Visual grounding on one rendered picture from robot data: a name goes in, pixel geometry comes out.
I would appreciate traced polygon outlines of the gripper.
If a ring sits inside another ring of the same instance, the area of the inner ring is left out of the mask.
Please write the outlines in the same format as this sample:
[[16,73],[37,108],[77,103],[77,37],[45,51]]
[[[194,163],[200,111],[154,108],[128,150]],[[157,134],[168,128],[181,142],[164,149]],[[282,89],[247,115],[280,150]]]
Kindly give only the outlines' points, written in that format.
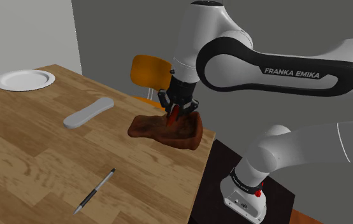
[[171,102],[179,105],[177,119],[191,114],[199,106],[199,102],[192,99],[195,87],[196,83],[183,82],[172,76],[169,88],[167,90],[160,89],[157,93],[161,107],[166,112],[170,112]]

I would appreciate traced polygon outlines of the red pen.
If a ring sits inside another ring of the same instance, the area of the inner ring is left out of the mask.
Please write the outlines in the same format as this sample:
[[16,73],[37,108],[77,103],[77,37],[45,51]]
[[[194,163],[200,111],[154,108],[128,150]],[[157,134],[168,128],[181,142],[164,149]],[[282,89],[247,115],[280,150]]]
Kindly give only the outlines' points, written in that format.
[[179,105],[176,104],[172,107],[172,110],[167,117],[166,127],[172,126],[172,124],[176,121],[178,114],[179,114]]

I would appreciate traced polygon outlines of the orange chair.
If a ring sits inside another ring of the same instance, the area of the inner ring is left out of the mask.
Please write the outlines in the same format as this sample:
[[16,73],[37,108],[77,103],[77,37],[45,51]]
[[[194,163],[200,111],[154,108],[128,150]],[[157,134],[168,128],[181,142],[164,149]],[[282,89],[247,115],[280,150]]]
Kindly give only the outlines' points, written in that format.
[[136,55],[131,66],[131,81],[156,91],[167,90],[171,81],[171,63],[150,55]]

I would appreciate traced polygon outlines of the dark robot stand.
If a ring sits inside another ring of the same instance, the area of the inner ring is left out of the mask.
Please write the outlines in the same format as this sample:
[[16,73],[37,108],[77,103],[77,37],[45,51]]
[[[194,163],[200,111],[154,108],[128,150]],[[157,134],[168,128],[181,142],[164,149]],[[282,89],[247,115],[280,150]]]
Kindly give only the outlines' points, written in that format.
[[[241,156],[214,140],[187,224],[251,224],[224,204],[220,182],[240,161]],[[266,216],[261,224],[289,224],[295,194],[271,177],[264,180]]]

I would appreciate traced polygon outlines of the grey remote control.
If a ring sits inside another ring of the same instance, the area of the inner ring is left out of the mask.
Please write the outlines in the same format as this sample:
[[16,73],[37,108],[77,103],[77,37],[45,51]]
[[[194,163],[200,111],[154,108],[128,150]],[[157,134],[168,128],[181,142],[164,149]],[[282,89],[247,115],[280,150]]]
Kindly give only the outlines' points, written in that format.
[[109,97],[102,97],[80,111],[66,117],[63,124],[67,129],[78,128],[91,118],[112,107],[114,107],[114,100]]

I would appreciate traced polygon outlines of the silver and black pen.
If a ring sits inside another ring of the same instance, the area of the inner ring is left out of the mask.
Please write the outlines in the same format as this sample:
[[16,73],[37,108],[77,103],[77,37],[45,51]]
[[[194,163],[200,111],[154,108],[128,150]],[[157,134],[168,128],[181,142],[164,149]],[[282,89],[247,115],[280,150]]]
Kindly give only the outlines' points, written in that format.
[[113,168],[98,184],[97,186],[81,201],[78,207],[73,211],[73,215],[78,213],[88,201],[98,192],[98,190],[114,175],[116,168]]

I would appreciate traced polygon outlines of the wooden table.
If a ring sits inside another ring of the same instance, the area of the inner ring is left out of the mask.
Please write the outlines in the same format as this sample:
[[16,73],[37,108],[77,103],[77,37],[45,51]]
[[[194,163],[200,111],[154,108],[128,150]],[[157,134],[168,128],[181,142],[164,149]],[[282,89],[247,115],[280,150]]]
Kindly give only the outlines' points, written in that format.
[[[0,90],[0,224],[187,224],[215,133],[205,130],[194,151],[131,138],[135,116],[162,111],[56,64],[45,69],[49,87]],[[102,97],[114,107],[65,128]]]

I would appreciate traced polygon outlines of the white plate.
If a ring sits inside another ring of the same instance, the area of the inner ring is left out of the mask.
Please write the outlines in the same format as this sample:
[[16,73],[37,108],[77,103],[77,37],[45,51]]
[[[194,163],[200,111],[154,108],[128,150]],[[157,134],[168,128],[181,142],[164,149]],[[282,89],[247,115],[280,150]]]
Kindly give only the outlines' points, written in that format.
[[52,73],[25,69],[0,75],[0,89],[12,92],[38,90],[51,85],[55,81]]

